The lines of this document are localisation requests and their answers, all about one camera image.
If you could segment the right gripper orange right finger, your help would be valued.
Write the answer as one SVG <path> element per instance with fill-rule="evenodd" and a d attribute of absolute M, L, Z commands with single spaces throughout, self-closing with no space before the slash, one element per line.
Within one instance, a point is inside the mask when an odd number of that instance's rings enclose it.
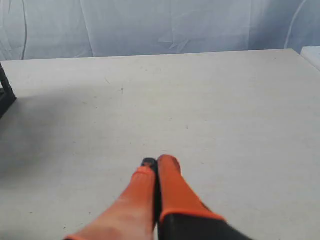
<path fill-rule="evenodd" d="M 211 211 L 182 176 L 178 160 L 171 155 L 157 159 L 161 213 L 160 240 L 245 240 L 246 235 Z"/>

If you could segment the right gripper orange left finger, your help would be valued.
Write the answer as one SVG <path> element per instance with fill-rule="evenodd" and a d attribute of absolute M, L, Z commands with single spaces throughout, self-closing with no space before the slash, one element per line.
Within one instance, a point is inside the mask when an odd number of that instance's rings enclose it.
<path fill-rule="evenodd" d="M 157 221 L 155 190 L 158 166 L 143 159 L 123 193 L 96 220 L 66 240 L 152 240 Z"/>

